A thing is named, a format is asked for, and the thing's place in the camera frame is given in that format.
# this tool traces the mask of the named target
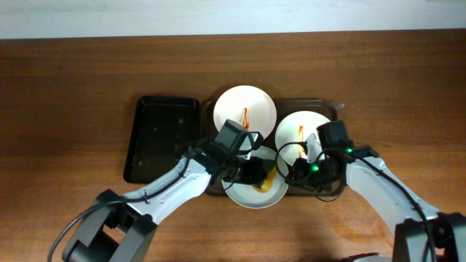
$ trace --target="wood grain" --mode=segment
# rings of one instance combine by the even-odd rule
[[[0,260],[44,261],[102,190],[139,187],[122,172],[140,96],[205,100],[238,84],[333,101],[358,145],[466,213],[465,30],[0,41]],[[201,196],[161,223],[146,261],[327,261],[391,255],[392,240],[349,189],[264,210]]]

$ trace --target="plate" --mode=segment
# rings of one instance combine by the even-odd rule
[[[251,156],[257,156],[261,159],[275,160],[276,152],[265,146],[261,146],[258,150],[252,151]],[[286,176],[288,174],[288,167],[285,161],[278,156],[278,167],[280,171]],[[230,182],[221,181],[224,188],[230,186]],[[226,190],[226,194],[237,204],[243,207],[253,209],[270,207],[277,203],[285,195],[288,189],[288,184],[285,180],[277,174],[270,190],[266,193],[257,192],[252,186],[243,184],[234,184],[231,188]]]
[[[257,87],[238,86],[227,90],[213,109],[213,123],[217,131],[231,119],[250,132],[268,137],[277,121],[277,109],[268,94]]]
[[[328,118],[312,111],[298,111],[286,116],[278,124],[277,131],[275,132],[275,145],[277,150],[288,142],[305,141],[311,134],[315,135],[320,145],[317,127],[327,122],[330,122]],[[307,155],[300,145],[286,146],[280,152],[280,156],[290,166],[293,166],[294,162],[299,157],[307,159]]]

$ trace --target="orange sauce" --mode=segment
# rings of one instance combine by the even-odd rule
[[[259,193],[267,193],[270,191],[272,188],[272,185],[274,184],[274,179],[277,176],[277,168],[273,168],[268,174],[267,178],[264,179],[264,182],[262,183],[261,188],[257,188],[253,186],[254,190],[256,190]]]
[[[248,109],[245,108],[242,112],[243,113],[241,114],[241,117],[240,117],[240,123],[245,129],[249,130]]]
[[[299,126],[299,130],[298,130],[298,137],[300,139],[299,142],[304,142],[303,129],[304,129],[303,126]],[[304,148],[302,146],[299,146],[298,148],[298,155],[299,157],[303,157],[303,155],[306,155],[306,151],[304,151]]]

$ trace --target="black tray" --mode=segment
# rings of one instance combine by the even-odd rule
[[[188,142],[200,139],[200,103],[194,98],[144,96],[138,100],[123,178],[150,183],[178,163]]]
[[[263,146],[277,150],[275,146],[275,131],[278,124],[289,114],[297,111],[313,111],[327,117],[331,121],[337,120],[335,106],[325,100],[320,99],[293,99],[293,98],[278,98],[273,99],[275,108],[277,109],[277,124],[275,125],[272,133],[262,143]],[[203,103],[201,107],[201,133],[202,137],[215,138],[218,131],[213,123],[213,108],[215,107],[216,100],[209,100]],[[332,184],[332,192],[318,194],[319,197],[332,197],[339,194],[342,187],[339,182]],[[209,186],[205,191],[213,196],[226,196],[222,188],[221,181],[217,180],[212,186]],[[314,192],[290,186],[286,192],[287,197],[315,197]]]

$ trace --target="black cable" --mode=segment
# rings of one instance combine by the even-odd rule
[[[320,196],[317,195],[317,193],[314,193],[314,197],[316,199],[319,199],[322,202],[333,202],[333,201],[335,201],[336,199],[338,199],[340,197],[341,193],[342,193],[342,191],[340,191],[333,199],[330,199],[330,200],[321,199]]]
[[[280,155],[280,151],[282,151],[285,147],[289,146],[289,145],[301,145],[303,147],[306,146],[306,142],[288,142],[288,143],[285,143],[283,146],[281,146],[278,151],[277,151],[277,154],[275,155],[275,168],[277,169],[277,172],[278,172],[278,175],[280,175],[283,179],[285,179],[285,181],[290,181],[289,179],[287,179],[285,177],[285,175],[282,173],[282,171],[280,171],[280,168],[278,168],[278,156]]]
[[[248,150],[239,150],[237,152],[237,155],[246,155],[246,154],[249,154],[252,150],[257,150],[259,147],[257,145],[257,143],[254,141],[254,138],[253,138],[253,135],[252,134],[261,134],[260,132],[248,132],[248,139],[249,139],[249,144],[250,144],[250,148]]]
[[[178,180],[180,180],[180,178],[183,177],[183,174],[186,172],[186,169],[188,168],[190,160],[191,160],[190,158],[188,158],[186,160],[186,164],[184,165],[183,170],[181,172],[179,172],[177,178],[175,178],[173,181],[168,183],[166,186],[164,186],[160,190],[158,190],[158,191],[156,191],[156,192],[154,192],[154,193],[152,193],[152,194],[150,194],[148,196],[143,196],[143,197],[140,197],[140,198],[137,198],[137,199],[125,199],[124,197],[122,197],[121,199],[118,199],[118,200],[113,200],[113,201],[110,201],[110,202],[100,203],[100,204],[93,205],[92,207],[87,208],[84,212],[82,212],[78,216],[76,216],[75,219],[73,219],[72,222],[70,222],[65,227],[65,229],[58,235],[57,239],[53,242],[53,244],[52,244],[52,246],[51,246],[51,248],[49,250],[49,254],[47,255],[47,262],[52,262],[52,256],[53,256],[53,253],[55,252],[55,250],[57,249],[58,244],[60,244],[61,240],[64,238],[66,233],[68,233],[70,231],[70,229],[72,229],[73,226],[76,225],[81,219],[85,218],[86,216],[90,215],[91,213],[93,213],[93,212],[95,212],[95,211],[97,211],[97,210],[99,210],[100,208],[103,208],[103,207],[109,207],[109,206],[127,204],[127,203],[143,202],[143,201],[146,201],[147,199],[151,199],[151,198],[157,196],[158,194],[162,193],[163,191],[165,191],[168,188],[170,188],[171,186],[173,186]]]
[[[230,189],[233,185],[234,185],[234,181],[230,182],[230,185],[227,186],[224,190],[227,191],[227,190]]]
[[[343,150],[343,149],[340,149],[340,148],[326,148],[326,149],[323,149],[318,155],[317,157],[315,158],[314,162],[316,162],[317,160],[319,160],[319,158],[327,153],[327,152],[336,152],[336,153],[345,153],[345,154],[348,154],[347,151]]]

